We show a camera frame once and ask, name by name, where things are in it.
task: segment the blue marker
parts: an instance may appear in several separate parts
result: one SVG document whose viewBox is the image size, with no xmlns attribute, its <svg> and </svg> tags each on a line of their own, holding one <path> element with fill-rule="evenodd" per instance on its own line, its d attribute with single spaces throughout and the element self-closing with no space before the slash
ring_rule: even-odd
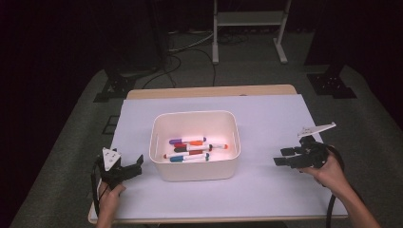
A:
<svg viewBox="0 0 403 228">
<path fill-rule="evenodd" d="M 210 154 L 199 154 L 199 155 L 184 155 L 178 157 L 172 157 L 169 160 L 171 162 L 199 162 L 199 161 L 208 161 Z"/>
<path fill-rule="evenodd" d="M 176 139 L 176 140 L 170 140 L 169 144 L 175 144 L 175 143 L 190 143 L 192 141 L 206 141 L 205 137 L 185 137 L 185 138 L 181 138 L 181 139 Z"/>
</svg>

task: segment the metal stand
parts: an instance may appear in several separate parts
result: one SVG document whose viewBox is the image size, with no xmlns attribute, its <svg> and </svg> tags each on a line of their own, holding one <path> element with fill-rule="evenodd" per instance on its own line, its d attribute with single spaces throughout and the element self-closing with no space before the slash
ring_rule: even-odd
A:
<svg viewBox="0 0 403 228">
<path fill-rule="evenodd" d="M 291 0 L 287 0 L 285 9 L 281 11 L 218 12 L 217 4 L 218 0 L 214 0 L 213 64 L 219 63 L 218 27 L 226 26 L 279 26 L 278 37 L 274 38 L 273 41 L 281 63 L 288 63 L 281 46 L 281 40 L 287 23 Z"/>
<path fill-rule="evenodd" d="M 101 93 L 98 93 L 94 103 L 106 103 L 112 98 L 125 98 L 127 93 L 134 88 L 135 79 L 123 77 L 116 69 L 105 68 L 107 82 Z"/>
<path fill-rule="evenodd" d="M 324 73 L 307 74 L 317 95 L 332 95 L 335 99 L 356 98 L 355 93 L 346 87 L 339 75 L 344 61 L 335 58 Z"/>
</svg>

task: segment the wooden table edge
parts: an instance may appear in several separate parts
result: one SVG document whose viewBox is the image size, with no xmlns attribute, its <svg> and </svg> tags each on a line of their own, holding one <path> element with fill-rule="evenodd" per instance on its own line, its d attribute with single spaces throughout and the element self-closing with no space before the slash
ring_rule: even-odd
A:
<svg viewBox="0 0 403 228">
<path fill-rule="evenodd" d="M 292 95 L 297 94 L 292 85 L 236 85 L 215 87 L 134 89 L 127 93 L 131 99 L 161 99 L 183 97 Z"/>
</svg>

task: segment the gray carpet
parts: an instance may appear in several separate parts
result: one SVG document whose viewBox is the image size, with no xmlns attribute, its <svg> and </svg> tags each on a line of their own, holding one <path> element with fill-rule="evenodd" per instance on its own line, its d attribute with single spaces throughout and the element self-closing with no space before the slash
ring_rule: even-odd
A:
<svg viewBox="0 0 403 228">
<path fill-rule="evenodd" d="M 353 89 L 357 99 L 336 100 L 316 95 L 306 74 L 322 72 L 326 66 L 303 65 L 313 33 L 285 33 L 283 47 L 288 65 L 279 63 L 272 43 L 274 36 L 249 35 L 247 41 L 238 45 L 220 46 L 215 86 L 293 85 L 302 94 L 317 125 L 337 124 L 336 128 L 321 133 L 321 137 L 338 148 L 346 163 L 347 178 L 380 224 L 401 227 L 402 131 L 363 77 L 348 66 L 343 68 L 341 78 Z M 172 35 L 171 45 L 179 48 L 198 39 L 200 37 L 195 35 Z M 211 56 L 210 46 L 197 48 Z M 170 73 L 176 87 L 213 85 L 213 67 L 205 54 L 193 50 L 176 56 L 182 60 L 181 66 Z M 166 70 L 177 65 L 177 59 L 169 58 Z M 139 79 L 135 88 L 142 88 L 151 78 Z M 112 142 L 112 135 L 102 134 L 106 122 L 111 115 L 120 114 L 123 103 L 123 99 L 93 103 L 105 83 L 106 75 L 100 71 L 86 87 L 11 227 L 93 227 L 87 221 L 92 203 L 89 175 L 95 157 L 103 146 L 108 147 Z M 152 81 L 146 88 L 164 87 L 172 87 L 166 76 Z M 285 223 L 289 228 L 325 226 L 324 219 Z M 348 219 L 334 219 L 333 224 L 334 227 L 351 227 Z"/>
</svg>

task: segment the table leg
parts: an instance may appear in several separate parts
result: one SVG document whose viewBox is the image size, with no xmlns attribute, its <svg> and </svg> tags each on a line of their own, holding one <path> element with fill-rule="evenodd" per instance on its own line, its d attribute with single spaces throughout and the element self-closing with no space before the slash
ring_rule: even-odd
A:
<svg viewBox="0 0 403 228">
<path fill-rule="evenodd" d="M 285 25 L 287 24 L 290 6 L 291 6 L 291 0 L 287 0 L 285 9 L 284 9 L 284 13 L 282 14 L 282 18 L 281 18 L 281 25 L 279 27 L 278 37 L 273 39 L 276 50 L 278 52 L 279 60 L 281 61 L 282 64 L 288 63 L 287 57 L 285 56 L 284 50 L 282 49 L 282 46 L 281 46 L 281 40 L 282 40 L 282 35 L 284 34 Z"/>
</svg>

